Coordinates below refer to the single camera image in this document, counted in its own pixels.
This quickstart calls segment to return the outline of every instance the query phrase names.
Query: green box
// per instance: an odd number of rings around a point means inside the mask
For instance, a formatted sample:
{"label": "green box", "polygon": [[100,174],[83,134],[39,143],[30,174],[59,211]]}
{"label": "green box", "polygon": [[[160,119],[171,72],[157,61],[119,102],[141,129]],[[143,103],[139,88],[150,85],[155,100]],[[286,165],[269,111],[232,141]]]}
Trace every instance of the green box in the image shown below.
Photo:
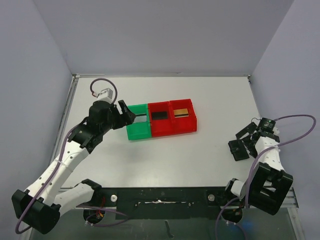
{"label": "green box", "polygon": [[146,122],[135,122],[126,126],[128,139],[138,140],[151,138],[148,104],[131,105],[128,106],[128,108],[136,115],[146,114]]}

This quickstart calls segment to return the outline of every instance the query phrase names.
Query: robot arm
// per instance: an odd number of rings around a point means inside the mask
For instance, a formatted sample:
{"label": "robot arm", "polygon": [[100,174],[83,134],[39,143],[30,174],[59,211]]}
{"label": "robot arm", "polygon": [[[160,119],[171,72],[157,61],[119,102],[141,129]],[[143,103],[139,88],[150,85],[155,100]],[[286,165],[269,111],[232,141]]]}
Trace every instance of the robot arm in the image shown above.
{"label": "robot arm", "polygon": [[[237,133],[237,140],[230,141],[228,145],[236,161],[249,158],[247,150],[256,158],[263,150],[279,144],[278,134],[275,121],[262,118],[258,126],[252,122]],[[248,203],[275,215],[293,183],[293,177],[281,164],[279,152],[275,147],[259,158],[249,186],[247,182],[233,178],[226,186],[227,195],[243,200],[249,188]]]}
{"label": "robot arm", "polygon": [[[12,203],[17,218],[23,214],[23,221],[42,234],[48,233],[58,222],[60,216],[77,205],[89,202],[101,188],[97,183],[86,179],[74,188],[58,194],[61,186],[95,147],[102,142],[103,135],[109,130],[130,125],[135,115],[123,100],[118,101],[122,114],[111,101],[112,91],[104,89],[97,96],[97,101],[89,109],[89,115],[71,131],[64,147],[62,158],[57,156],[44,173],[25,191],[17,190],[12,196]],[[38,195],[52,173],[50,182]],[[27,206],[34,200],[30,209]]]}

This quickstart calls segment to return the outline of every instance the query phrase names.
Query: light gray wall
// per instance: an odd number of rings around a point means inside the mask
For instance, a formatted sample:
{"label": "light gray wall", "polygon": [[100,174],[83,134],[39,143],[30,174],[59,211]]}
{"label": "light gray wall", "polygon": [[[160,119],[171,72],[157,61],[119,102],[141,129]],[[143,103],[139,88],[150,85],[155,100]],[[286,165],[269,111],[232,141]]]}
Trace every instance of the light gray wall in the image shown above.
{"label": "light gray wall", "polygon": [[[252,75],[263,116],[314,115],[310,136],[281,148],[281,161],[294,176],[299,216],[307,240],[320,238],[320,1],[295,0]],[[281,140],[302,134],[309,119],[279,122]]]}
{"label": "light gray wall", "polygon": [[18,239],[11,203],[48,166],[71,73],[31,0],[0,1],[0,239]]}
{"label": "light gray wall", "polygon": [[75,74],[251,74],[293,0],[34,0]]}

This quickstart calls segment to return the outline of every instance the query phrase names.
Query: screw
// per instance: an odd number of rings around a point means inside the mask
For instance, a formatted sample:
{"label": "screw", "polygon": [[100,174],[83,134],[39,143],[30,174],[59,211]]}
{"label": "screw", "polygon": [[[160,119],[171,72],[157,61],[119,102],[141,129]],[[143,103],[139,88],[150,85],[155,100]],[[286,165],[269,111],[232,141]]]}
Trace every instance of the screw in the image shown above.
{"label": "screw", "polygon": [[112,195],[110,200],[111,202],[115,203],[118,200],[118,197],[116,195]]}
{"label": "screw", "polygon": [[209,194],[208,199],[210,202],[213,202],[215,200],[215,195]]}

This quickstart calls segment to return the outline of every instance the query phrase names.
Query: small plastic bin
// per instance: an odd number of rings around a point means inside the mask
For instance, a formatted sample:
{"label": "small plastic bin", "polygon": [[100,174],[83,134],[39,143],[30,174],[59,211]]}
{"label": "small plastic bin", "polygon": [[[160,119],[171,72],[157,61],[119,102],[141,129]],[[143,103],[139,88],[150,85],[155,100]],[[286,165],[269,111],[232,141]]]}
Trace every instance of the small plastic bin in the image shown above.
{"label": "small plastic bin", "polygon": [[128,108],[136,114],[133,124],[126,126],[129,140],[151,138],[150,118],[147,104],[131,105]]}
{"label": "small plastic bin", "polygon": [[170,101],[173,110],[173,129],[175,134],[197,131],[197,117],[191,99]]}
{"label": "small plastic bin", "polygon": [[161,137],[174,135],[174,112],[169,101],[148,104],[151,135]]}

